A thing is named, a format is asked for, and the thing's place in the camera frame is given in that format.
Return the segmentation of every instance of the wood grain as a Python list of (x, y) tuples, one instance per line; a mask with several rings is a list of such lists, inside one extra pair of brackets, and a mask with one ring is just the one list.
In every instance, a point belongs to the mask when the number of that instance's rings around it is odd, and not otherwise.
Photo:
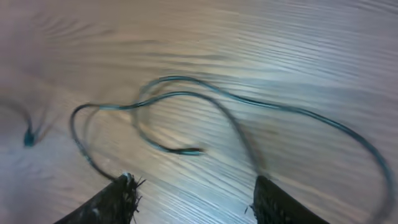
[[(353, 128), (398, 172), (398, 3), (393, 0), (0, 1), (0, 98), (26, 107), (46, 135), (22, 147), (23, 119), (0, 108), (0, 222), (53, 223), (107, 185), (70, 139), (74, 107), (125, 103), (165, 75), (286, 103)], [(372, 157), (335, 129), (214, 96), (239, 118), (276, 183), (330, 223), (363, 223), (383, 179)], [(255, 223), (256, 175), (228, 121), (178, 97), (145, 112), (146, 131), (203, 157), (156, 151), (129, 112), (77, 120), (99, 164), (147, 179), (137, 223)], [(393, 212), (390, 223), (398, 222)]]

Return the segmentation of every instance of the green cable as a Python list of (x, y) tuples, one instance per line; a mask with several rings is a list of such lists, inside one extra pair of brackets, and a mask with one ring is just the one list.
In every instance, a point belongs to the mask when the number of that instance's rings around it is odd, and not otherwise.
[[(211, 85), (207, 82), (198, 80), (196, 78), (185, 77), (185, 76), (168, 76), (168, 77), (162, 77), (162, 78), (159, 78), (159, 79), (149, 82), (146, 86), (141, 88), (138, 100), (134, 104), (131, 104), (131, 105), (123, 106), (123, 105), (87, 103), (87, 104), (80, 105), (77, 108), (75, 108), (72, 115), (70, 116), (70, 131), (72, 133), (72, 138), (75, 140), (80, 152), (83, 154), (83, 156), (86, 158), (86, 160), (101, 175), (108, 178), (109, 180), (116, 179), (116, 177), (103, 171), (95, 163), (95, 161), (88, 154), (84, 145), (80, 142), (80, 140), (77, 136), (77, 133), (75, 131), (75, 117), (76, 117), (77, 112), (79, 112), (83, 108), (90, 108), (90, 107), (98, 108), (99, 110), (132, 110), (132, 109), (139, 108), (141, 106), (150, 106), (160, 100), (164, 100), (166, 98), (175, 97), (175, 96), (193, 96), (193, 97), (201, 98), (203, 100), (209, 101), (211, 104), (213, 104), (215, 107), (217, 107), (228, 118), (232, 127), (234, 128), (237, 135), (239, 136), (243, 146), (246, 148), (246, 150), (249, 154), (249, 157), (252, 161), (254, 169), (256, 170), (256, 173), (258, 175), (262, 175), (261, 170), (260, 170), (260, 165), (259, 165), (260, 162), (258, 161), (257, 156), (256, 156), (253, 148), (251, 147), (249, 141), (247, 140), (243, 130), (241, 129), (237, 119), (229, 112), (229, 110), (227, 108), (225, 108), (222, 104), (217, 102), (215, 99), (210, 98), (209, 96), (206, 96), (206, 95), (202, 95), (202, 94), (190, 92), (190, 91), (173, 91), (173, 92), (165, 93), (162, 95), (154, 96), (152, 98), (149, 98), (148, 100), (141, 101), (143, 96), (145, 95), (145, 93), (147, 93), (153, 86), (158, 85), (159, 83), (162, 83), (162, 82), (169, 82), (169, 81), (186, 81), (186, 82), (196, 83), (197, 85), (201, 85), (206, 88), (209, 88), (213, 92), (218, 93), (223, 96), (226, 96), (228, 98), (231, 98), (232, 100), (236, 100), (236, 101), (246, 103), (249, 105), (261, 106), (261, 107), (269, 108), (269, 109), (273, 109), (273, 110), (301, 114), (301, 115), (308, 116), (313, 119), (319, 120), (325, 124), (328, 124), (329, 126), (332, 126), (336, 129), (344, 132), (345, 134), (349, 135), (350, 137), (355, 139), (357, 142), (359, 142), (368, 152), (370, 152), (370, 154), (373, 156), (374, 160), (380, 167), (380, 170), (381, 170), (381, 172), (385, 178), (385, 181), (386, 181), (386, 190), (387, 191), (384, 196), (383, 204), (380, 206), (380, 208), (377, 210), (375, 215), (372, 217), (372, 219), (370, 220), (370, 223), (381, 223), (392, 212), (392, 208), (394, 207), (394, 204), (395, 204), (395, 181), (394, 181), (394, 175), (391, 171), (391, 168), (389, 167), (388, 163), (383, 158), (383, 156), (380, 154), (380, 152), (370, 142), (368, 142), (364, 137), (362, 137), (361, 135), (359, 135), (352, 129), (350, 129), (347, 126), (340, 124), (336, 121), (328, 119), (322, 115), (311, 112), (309, 110), (301, 109), (301, 108), (298, 108), (295, 106), (279, 105), (279, 104), (275, 104), (275, 103), (265, 103), (265, 102), (261, 102), (261, 101), (257, 101), (257, 100), (252, 100), (252, 99), (245, 98), (242, 96), (234, 95), (232, 93), (229, 93), (225, 90), (218, 88), (217, 86)], [(163, 146), (163, 145), (157, 143), (156, 141), (154, 141), (153, 139), (149, 138), (147, 136), (147, 134), (141, 129), (139, 122), (138, 122), (139, 118), (138, 118), (137, 111), (133, 111), (133, 117), (134, 117), (134, 120), (136, 123), (136, 129), (137, 129), (140, 137), (143, 140), (145, 140), (146, 142), (148, 142), (150, 145), (154, 146), (156, 149), (164, 151), (164, 152), (187, 155), (187, 156), (199, 156), (199, 155), (202, 155), (203, 153), (205, 153), (204, 150), (197, 149), (197, 148), (171, 149), (167, 146)]]

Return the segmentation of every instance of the cable end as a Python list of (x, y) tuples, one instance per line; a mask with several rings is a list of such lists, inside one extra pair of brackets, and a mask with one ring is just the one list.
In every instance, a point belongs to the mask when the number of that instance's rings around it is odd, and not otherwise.
[(35, 139), (34, 133), (30, 129), (28, 129), (25, 132), (25, 136), (24, 136), (24, 146), (25, 147), (33, 147), (35, 144), (35, 140), (36, 139)]
[(201, 156), (206, 154), (204, 149), (199, 148), (186, 148), (186, 149), (175, 149), (174, 153), (184, 156)]

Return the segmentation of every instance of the wooden table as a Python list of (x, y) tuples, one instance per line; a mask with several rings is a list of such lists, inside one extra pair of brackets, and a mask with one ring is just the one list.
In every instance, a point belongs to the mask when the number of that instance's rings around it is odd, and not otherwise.
[[(53, 223), (105, 187), (70, 138), (70, 113), (88, 101), (128, 104), (166, 75), (323, 114), (368, 138), (397, 171), (397, 23), (394, 0), (1, 1), (0, 97), (25, 106), (45, 136), (24, 149), (25, 123), (0, 110), (0, 222)], [(215, 96), (186, 83), (160, 91), (169, 90)], [(362, 223), (379, 206), (383, 178), (349, 137), (215, 97), (239, 118), (276, 184), (319, 216)], [(129, 112), (82, 112), (78, 131), (98, 163), (147, 179), (138, 224), (256, 222), (244, 213), (256, 174), (217, 109), (180, 97), (142, 110), (158, 140), (208, 154), (156, 151)]]

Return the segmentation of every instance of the wooden surface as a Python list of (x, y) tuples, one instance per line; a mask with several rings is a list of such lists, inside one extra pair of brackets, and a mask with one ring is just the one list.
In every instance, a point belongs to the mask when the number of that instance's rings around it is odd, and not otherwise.
[[(25, 106), (45, 136), (22, 147), (19, 114), (0, 110), (0, 223), (53, 223), (108, 184), (68, 130), (87, 101), (130, 103), (139, 87), (188, 75), (233, 93), (321, 113), (368, 138), (398, 172), (398, 3), (395, 0), (1, 1), (0, 97)], [(206, 90), (186, 83), (167, 90)], [(383, 178), (352, 139), (309, 118), (220, 98), (266, 170), (331, 223), (362, 223)], [(147, 110), (165, 154), (127, 112), (85, 111), (80, 136), (109, 172), (147, 179), (137, 223), (255, 223), (256, 175), (227, 120), (180, 97)], [(398, 213), (390, 222), (398, 222)]]

